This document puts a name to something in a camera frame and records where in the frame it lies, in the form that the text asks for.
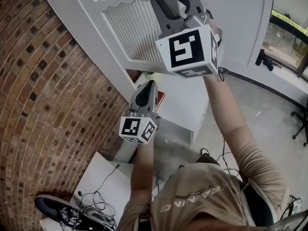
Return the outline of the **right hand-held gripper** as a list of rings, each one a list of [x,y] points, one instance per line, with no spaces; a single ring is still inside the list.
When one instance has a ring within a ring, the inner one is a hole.
[[[167,71],[182,78],[217,75],[218,48],[222,31],[201,0],[178,0],[186,9],[184,19],[176,12],[177,2],[151,0],[162,30],[155,44]]]

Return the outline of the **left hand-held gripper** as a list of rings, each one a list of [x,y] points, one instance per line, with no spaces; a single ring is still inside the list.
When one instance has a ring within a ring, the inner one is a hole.
[[[131,143],[148,144],[161,120],[161,116],[155,113],[157,101],[158,86],[154,80],[139,85],[131,97],[131,109],[120,119],[119,136]]]

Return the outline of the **white cabinet door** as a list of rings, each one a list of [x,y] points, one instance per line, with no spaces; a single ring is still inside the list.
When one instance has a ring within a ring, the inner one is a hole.
[[[166,74],[155,46],[160,27],[149,0],[47,0],[78,44],[125,98],[128,70]]]

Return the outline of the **person's left forearm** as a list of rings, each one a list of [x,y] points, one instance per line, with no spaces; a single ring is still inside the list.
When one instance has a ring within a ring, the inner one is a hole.
[[[135,163],[131,174],[130,200],[132,202],[152,201],[152,187],[154,175],[154,137],[148,144],[140,144],[137,148]]]

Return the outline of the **person's right forearm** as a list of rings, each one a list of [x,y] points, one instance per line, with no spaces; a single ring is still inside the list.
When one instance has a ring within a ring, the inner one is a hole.
[[[226,81],[215,75],[203,77],[216,124],[236,155],[254,141],[242,110]]]

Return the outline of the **white desk with hutch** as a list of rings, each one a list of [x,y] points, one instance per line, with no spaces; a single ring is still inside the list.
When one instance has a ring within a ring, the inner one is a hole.
[[[180,16],[185,19],[187,17],[187,15],[185,14],[186,7],[178,0],[166,0],[166,2],[169,1],[177,2],[178,8],[176,9],[176,12],[178,11]],[[214,21],[211,23],[211,25],[220,28]],[[161,38],[161,33],[162,30],[160,28],[160,34],[158,36],[158,39]],[[224,32],[222,31],[222,42],[218,48],[219,71],[222,67],[221,62],[224,47],[225,38]],[[154,80],[157,83],[158,91],[165,93],[165,97],[161,104],[159,106],[156,106],[155,113],[158,113],[158,115],[161,116],[164,121],[171,122],[179,127],[188,130],[191,136],[194,136],[198,133],[209,102],[209,97],[206,92],[203,79],[203,77],[208,75],[201,77],[182,78],[181,76],[171,74],[168,71],[166,74],[161,74],[140,70],[128,70],[128,75],[136,86],[135,91],[137,90],[139,85],[142,85],[149,80]]]

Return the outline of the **person's right black shoe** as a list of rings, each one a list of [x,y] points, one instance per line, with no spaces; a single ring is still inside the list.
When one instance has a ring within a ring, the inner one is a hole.
[[[215,160],[209,153],[209,151],[206,148],[200,149],[200,157],[196,161],[196,163],[210,163],[220,166],[220,164]]]

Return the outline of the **black framed glass window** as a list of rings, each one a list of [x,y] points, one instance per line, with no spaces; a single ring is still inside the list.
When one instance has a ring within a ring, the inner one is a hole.
[[[308,28],[272,10],[262,49],[277,66],[308,82]]]

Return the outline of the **person's beige shirt torso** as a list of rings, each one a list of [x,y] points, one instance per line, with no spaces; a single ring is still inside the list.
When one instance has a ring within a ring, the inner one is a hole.
[[[272,225],[289,197],[281,175],[255,141],[233,156],[240,179],[215,164],[185,166],[150,204],[129,200],[118,231],[259,231]]]

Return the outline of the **black office chair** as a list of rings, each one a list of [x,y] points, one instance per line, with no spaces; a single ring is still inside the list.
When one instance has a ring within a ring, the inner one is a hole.
[[[303,146],[306,147],[308,145],[308,103],[306,104],[306,107],[302,110],[302,114],[300,115],[296,111],[291,112],[291,116],[296,116],[298,120],[302,123],[302,126],[300,129],[292,136],[292,139],[295,140],[299,133],[304,129],[305,130],[305,142],[303,143]]]

